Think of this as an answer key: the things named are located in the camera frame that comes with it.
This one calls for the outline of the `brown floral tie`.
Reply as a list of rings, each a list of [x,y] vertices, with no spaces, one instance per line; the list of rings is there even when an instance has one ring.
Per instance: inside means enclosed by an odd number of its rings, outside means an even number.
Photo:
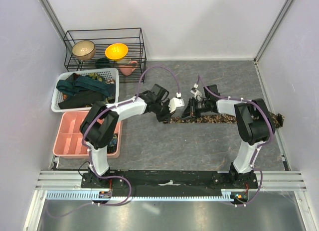
[[[285,117],[281,114],[273,114],[270,113],[272,121],[275,125],[275,128],[281,128],[284,125]],[[174,117],[173,124],[181,124],[181,123],[227,123],[227,124],[236,124],[237,120],[235,116],[226,115],[226,114],[218,114],[218,115],[203,115],[199,118],[192,118],[187,120],[182,120],[179,117]]]

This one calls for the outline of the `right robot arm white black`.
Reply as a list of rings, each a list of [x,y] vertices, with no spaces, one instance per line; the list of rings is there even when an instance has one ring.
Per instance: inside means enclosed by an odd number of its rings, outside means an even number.
[[[189,99],[181,119],[195,121],[203,113],[216,113],[218,115],[234,116],[237,122],[241,145],[235,160],[231,163],[229,171],[225,173],[213,172],[212,184],[218,188],[257,188],[254,163],[265,142],[275,133],[272,122],[263,99],[245,100],[243,98],[222,98],[216,85],[205,88],[205,96],[195,84],[191,89],[193,98]]]

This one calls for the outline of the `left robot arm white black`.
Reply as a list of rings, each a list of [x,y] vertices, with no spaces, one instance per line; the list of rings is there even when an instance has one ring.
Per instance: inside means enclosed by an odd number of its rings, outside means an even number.
[[[104,188],[109,184],[107,147],[118,122],[147,113],[154,113],[159,122],[169,121],[176,107],[168,95],[168,90],[155,84],[151,90],[120,103],[105,105],[96,102],[92,105],[80,125],[80,132],[83,135],[82,144],[89,152],[92,182],[97,187]]]

